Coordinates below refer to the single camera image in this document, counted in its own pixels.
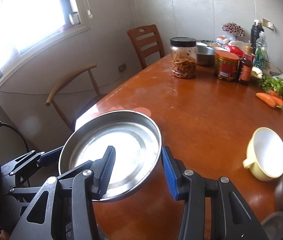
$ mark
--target wooden table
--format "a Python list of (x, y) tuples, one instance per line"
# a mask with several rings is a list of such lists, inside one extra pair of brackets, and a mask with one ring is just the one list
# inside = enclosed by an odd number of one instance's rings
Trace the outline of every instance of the wooden table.
[[(212, 67), (198, 66), (197, 77), (171, 74), (166, 56), (122, 84), (97, 104), (99, 112), (111, 107), (146, 107), (159, 126), (163, 145), (175, 158), (206, 178), (227, 176), (260, 221), (275, 212), (278, 179), (257, 180), (242, 161), (254, 130), (269, 127), (283, 140), (283, 112), (271, 109), (255, 96), (257, 84), (243, 86), (213, 76)], [(84, 115), (78, 125), (88, 121)], [(146, 185), (134, 195), (113, 203), (94, 203), (95, 215), (110, 240), (177, 239), (183, 201), (174, 201), (161, 163)], [(206, 200), (205, 234), (210, 238), (210, 204)]]

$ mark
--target window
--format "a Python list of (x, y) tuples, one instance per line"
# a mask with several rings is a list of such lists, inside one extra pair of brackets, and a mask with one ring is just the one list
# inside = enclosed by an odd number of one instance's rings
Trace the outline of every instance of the window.
[(69, 0), (0, 0), (0, 67), (69, 25)]

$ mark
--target yellow cup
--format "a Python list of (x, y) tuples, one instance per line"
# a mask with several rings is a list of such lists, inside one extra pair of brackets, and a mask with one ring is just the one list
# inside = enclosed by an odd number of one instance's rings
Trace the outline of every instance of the yellow cup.
[(283, 141), (273, 130), (260, 127), (254, 131), (247, 147), (245, 169), (261, 181), (270, 181), (283, 174)]

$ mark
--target chair backrest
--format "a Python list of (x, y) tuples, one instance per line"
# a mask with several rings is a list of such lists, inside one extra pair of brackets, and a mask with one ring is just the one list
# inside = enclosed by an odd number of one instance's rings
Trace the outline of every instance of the chair backrest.
[(92, 74), (91, 69), (97, 67), (96, 64), (87, 66), (87, 67), (83, 67), (80, 69), (76, 69), (72, 72), (69, 72), (67, 75), (63, 76), (57, 83), (56, 85), (53, 87), (52, 91), (50, 92), (47, 101), (46, 101), (46, 106), (50, 106), (50, 104), (53, 104), (53, 106), (55, 107), (57, 113), (59, 114), (59, 116), (63, 119), (63, 121), (66, 123), (66, 125), (71, 129), (74, 130), (73, 127), (73, 123), (66, 117), (66, 115), (64, 114), (64, 112), (60, 109), (60, 107), (56, 104), (56, 101), (54, 100), (54, 96), (60, 91), (62, 90), (64, 87), (66, 87), (70, 82), (72, 82), (76, 77), (78, 77), (80, 74), (84, 73), (84, 72), (88, 72), (90, 80), (93, 84), (94, 90), (96, 91), (97, 96), (101, 96), (101, 93), (99, 91), (99, 88), (97, 86), (96, 80)]
[[(137, 39), (138, 37), (147, 35), (149, 33), (154, 33), (154, 35), (150, 37), (146, 37), (144, 39)], [(141, 26), (141, 27), (127, 31), (127, 34), (130, 40), (132, 41), (132, 44), (136, 50), (136, 53), (141, 63), (142, 69), (147, 67), (145, 58), (148, 57), (149, 55), (154, 54), (159, 51), (160, 58), (165, 56), (164, 51), (163, 51), (163, 43), (160, 38), (156, 25), (153, 24), (149, 26)], [(155, 42), (157, 42), (156, 45), (142, 50), (142, 48), (145, 47), (146, 45), (149, 45)]]

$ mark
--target black jar lid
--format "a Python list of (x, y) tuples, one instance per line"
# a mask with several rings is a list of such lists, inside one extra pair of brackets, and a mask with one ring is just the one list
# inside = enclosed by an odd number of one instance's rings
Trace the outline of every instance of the black jar lid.
[(190, 48), (196, 46), (196, 39), (187, 37), (176, 37), (170, 39), (170, 45), (174, 47)]

